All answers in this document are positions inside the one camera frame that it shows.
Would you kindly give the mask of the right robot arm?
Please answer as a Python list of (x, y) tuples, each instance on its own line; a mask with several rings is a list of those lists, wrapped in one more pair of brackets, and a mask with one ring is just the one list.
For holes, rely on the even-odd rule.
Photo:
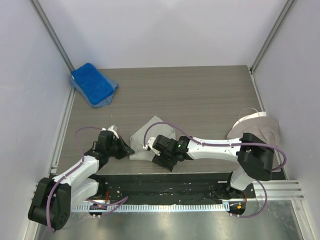
[(151, 137), (146, 147), (155, 153), (152, 162), (173, 170), (185, 160), (217, 159), (239, 164), (226, 184), (226, 193), (238, 197), (253, 181), (270, 181), (273, 172), (274, 150), (252, 133), (240, 138), (208, 140), (181, 136), (179, 140), (163, 135)]

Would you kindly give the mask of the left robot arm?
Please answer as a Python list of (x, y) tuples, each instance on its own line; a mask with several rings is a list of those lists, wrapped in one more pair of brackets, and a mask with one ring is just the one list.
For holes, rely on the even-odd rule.
[(110, 158), (121, 160), (134, 154), (113, 128), (103, 128), (92, 147), (82, 153), (81, 159), (60, 175), (42, 178), (36, 187), (28, 210), (28, 219), (47, 226), (51, 231), (61, 230), (71, 211), (86, 199), (102, 199), (107, 192), (104, 180), (97, 172)]

